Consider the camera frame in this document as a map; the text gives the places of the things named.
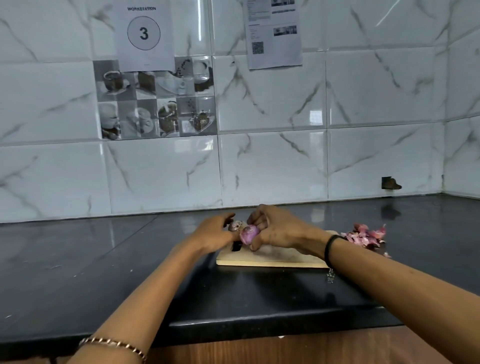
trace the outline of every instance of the cutting board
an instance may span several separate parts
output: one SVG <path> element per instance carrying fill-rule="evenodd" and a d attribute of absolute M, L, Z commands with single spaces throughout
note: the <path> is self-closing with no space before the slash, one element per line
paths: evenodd
<path fill-rule="evenodd" d="M 237 252 L 232 251 L 233 245 L 225 247 L 217 256 L 219 266 L 243 267 L 295 267 L 295 268 L 328 268 L 327 264 L 313 255 L 304 255 L 293 248 L 278 248 L 271 245 L 262 245 L 259 250 L 252 252 L 246 245 L 242 245 Z"/>

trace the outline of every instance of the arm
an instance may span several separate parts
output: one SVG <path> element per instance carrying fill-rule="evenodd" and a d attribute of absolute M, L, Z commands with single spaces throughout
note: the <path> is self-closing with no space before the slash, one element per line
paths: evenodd
<path fill-rule="evenodd" d="M 260 205 L 250 216 L 261 230 L 252 250 L 262 244 L 293 247 L 324 257 L 331 234 L 275 206 Z M 343 239 L 331 245 L 335 270 L 402 320 L 454 364 L 480 358 L 480 297 Z"/>
<path fill-rule="evenodd" d="M 94 334 L 97 338 L 129 343 L 144 353 L 152 345 L 177 288 L 204 254 L 238 240 L 238 233 L 222 231 L 234 214 L 205 220 L 195 232 L 175 246 L 164 262 L 120 305 Z M 128 349 L 104 345 L 83 346 L 69 364 L 138 364 Z"/>

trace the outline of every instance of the black countertop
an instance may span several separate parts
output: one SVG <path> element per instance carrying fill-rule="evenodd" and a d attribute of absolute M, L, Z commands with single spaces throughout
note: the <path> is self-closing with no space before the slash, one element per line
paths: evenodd
<path fill-rule="evenodd" d="M 394 260 L 480 294 L 480 201 L 447 195 L 286 206 L 323 229 L 387 223 Z M 246 219 L 251 208 L 235 209 Z M 0 225 L 0 360 L 72 354 L 218 210 Z M 154 346 L 401 325 L 326 270 L 218 267 L 202 259 Z"/>

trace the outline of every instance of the black wrist band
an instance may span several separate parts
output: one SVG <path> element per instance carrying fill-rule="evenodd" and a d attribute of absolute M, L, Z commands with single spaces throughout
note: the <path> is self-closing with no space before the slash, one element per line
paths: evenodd
<path fill-rule="evenodd" d="M 324 261 L 330 269 L 333 269 L 333 267 L 332 267 L 332 263 L 330 263 L 330 258 L 328 257 L 328 253 L 330 252 L 330 247 L 332 246 L 333 242 L 337 239 L 346 240 L 343 236 L 332 235 L 330 239 L 328 239 L 327 245 L 325 246 Z"/>

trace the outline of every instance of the hand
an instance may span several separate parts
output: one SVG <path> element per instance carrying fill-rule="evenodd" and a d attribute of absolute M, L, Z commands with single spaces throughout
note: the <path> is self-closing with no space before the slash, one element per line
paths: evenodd
<path fill-rule="evenodd" d="M 258 250 L 263 244 L 270 244 L 282 248 L 295 248 L 303 254 L 310 254 L 304 246 L 306 240 L 328 240 L 330 237 L 329 233 L 303 222 L 289 211 L 276 206 L 258 206 L 247 222 L 256 225 L 261 231 L 250 245 L 253 251 Z"/>
<path fill-rule="evenodd" d="M 225 213 L 204 220 L 188 237 L 187 242 L 200 249 L 201 254 L 216 252 L 227 244 L 240 240 L 240 233 L 223 230 L 233 221 L 234 213 Z"/>

